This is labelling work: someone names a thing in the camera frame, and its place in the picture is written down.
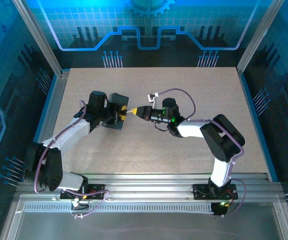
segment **glass panel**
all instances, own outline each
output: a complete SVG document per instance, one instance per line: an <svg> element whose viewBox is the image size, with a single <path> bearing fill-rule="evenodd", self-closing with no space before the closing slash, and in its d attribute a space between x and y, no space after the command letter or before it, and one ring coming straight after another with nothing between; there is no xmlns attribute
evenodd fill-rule
<svg viewBox="0 0 288 240"><path fill-rule="evenodd" d="M244 75L278 180L288 193L288 1Z"/></svg>
<svg viewBox="0 0 288 240"><path fill-rule="evenodd" d="M21 16L0 1L0 231L21 179L21 162L35 131L53 72Z"/></svg>
<svg viewBox="0 0 288 240"><path fill-rule="evenodd" d="M232 67L270 0L27 3L62 68Z"/></svg>

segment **black bracket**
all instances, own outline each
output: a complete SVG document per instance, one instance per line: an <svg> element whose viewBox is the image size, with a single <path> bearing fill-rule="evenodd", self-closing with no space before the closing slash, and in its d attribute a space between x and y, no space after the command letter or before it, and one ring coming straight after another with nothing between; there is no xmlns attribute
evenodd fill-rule
<svg viewBox="0 0 288 240"><path fill-rule="evenodd" d="M84 189L84 193L85 194L91 194L93 192L98 192L98 191L101 191L101 190L104 190L105 189L105 184L88 184L87 189ZM102 200L104 198L104 192L103 193L100 193L100 194L96 194L96 195L92 195L92 196L87 196L85 198L83 197L80 197L82 198L83 200L92 200L92 199L97 199L97 200ZM60 197L59 197L61 200L73 200L76 198L75 195L72 195L68 192L65 192L65 191L61 191L60 193Z"/></svg>
<svg viewBox="0 0 288 240"><path fill-rule="evenodd" d="M234 200L238 199L238 193L235 184L229 184L224 192L219 194L216 198L212 197L209 191L208 184L194 184L191 187L191 193L194 195L194 200L230 200L232 199L230 192L234 196Z"/></svg>

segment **enclosure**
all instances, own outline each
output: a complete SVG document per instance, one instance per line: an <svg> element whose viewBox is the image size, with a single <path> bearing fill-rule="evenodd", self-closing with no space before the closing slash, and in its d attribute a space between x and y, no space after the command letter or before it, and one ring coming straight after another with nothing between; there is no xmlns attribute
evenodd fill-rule
<svg viewBox="0 0 288 240"><path fill-rule="evenodd" d="M129 97L130 110L172 88L194 99L192 119L224 114L245 138L232 176L247 190L233 181L236 205L247 195L234 215L210 215L212 201L190 192L213 171L204 139L133 115L62 155L63 170L110 190L88 218L74 219L58 192L36 195L22 182L29 143L67 126L93 90ZM166 97L192 112L181 92L158 104ZM288 0L0 0L0 239L72 234L288 239Z"/></svg>

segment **purple cable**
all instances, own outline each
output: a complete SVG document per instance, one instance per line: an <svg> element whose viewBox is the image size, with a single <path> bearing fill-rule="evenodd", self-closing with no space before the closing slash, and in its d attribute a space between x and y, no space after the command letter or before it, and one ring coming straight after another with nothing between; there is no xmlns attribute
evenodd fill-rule
<svg viewBox="0 0 288 240"><path fill-rule="evenodd" d="M56 136L55 138L47 145L47 147L45 148L45 150L43 151L42 155L40 156L40 159L38 161L38 165L37 165L37 169L36 169L36 174L35 174L35 179L34 179L34 191L35 193L39 194L39 193L42 193L43 191L45 191L44 189L43 190L38 190L37 189L37 182L38 182L38 177L39 177L39 172L40 172L40 168L42 166L42 162L46 156L46 153L47 151L50 149L50 147L54 144L54 142L63 134L65 133L67 130L69 130L71 127L75 126L76 124L79 123L79 121L82 120L82 118L85 116L86 114L86 104L83 100L79 101L79 104L83 104L83 114L80 116L80 118L78 120L76 120L75 122L73 122L71 125L67 126L66 128L64 128L62 131L60 131Z"/></svg>
<svg viewBox="0 0 288 240"><path fill-rule="evenodd" d="M237 210L238 210L238 209L242 206L242 204L244 203L245 198L246 198L246 194L247 194L246 184L244 183L244 181L242 181L242 180L240 180L240 179L238 179L238 178L232 178L232 180L234 180L234 181L239 181L239 182L241 182L241 183L244 185L244 195L243 195L243 198L242 198L242 200L240 201L239 205L238 205L234 210L232 210L230 213L226 214L226 216L237 212Z"/></svg>
<svg viewBox="0 0 288 240"><path fill-rule="evenodd" d="M211 120L211 119L196 119L196 120L189 120L189 122L191 123L203 123L203 122L208 122L208 123L212 123L214 125L216 125L217 127L219 127L230 139L231 141L233 141L234 144L237 145L237 147L240 149L240 154L234 156L232 158L232 165L229 167L228 170L228 177L230 177L232 170L233 170L233 165L235 164L236 159L240 158L242 155L244 155L245 151L243 149L243 147L237 142L236 139L234 139L234 137L226 130L224 129L218 122Z"/></svg>
<svg viewBox="0 0 288 240"><path fill-rule="evenodd" d="M101 190L101 191L97 191L97 192L94 192L94 193L87 193L87 194L82 194L82 193L80 194L80 193L77 193L77 192L74 192L74 191L71 191L71 190L64 190L64 191L68 192L70 194L73 194L75 196L81 196L81 197L83 197L83 196L93 196L93 195L96 195L96 194L106 193L106 195L105 195L105 197L103 197L102 201L100 201L100 203L92 211L90 211L90 212L88 212L88 213L86 213L84 215L80 215L80 216L77 216L77 215L74 215L74 214L71 213L75 218L78 217L78 218L81 218L81 219L83 217L86 217L86 216L92 214L93 212L95 212L99 208L99 206L106 200L106 198L107 198L107 196L109 194L109 190L106 190L106 189Z"/></svg>
<svg viewBox="0 0 288 240"><path fill-rule="evenodd" d="M185 93L190 98L190 100L192 101L192 103L194 105L194 112L192 114L190 114L186 119L191 118L196 112L196 105L195 105L195 102L194 102L192 96L190 96L188 92L186 92L185 90L182 90L180 88L171 88L171 89L168 89L166 91L162 91L161 93L158 93L158 95L165 94L165 93L168 93L169 91L174 91L174 90L181 91L181 92Z"/></svg>

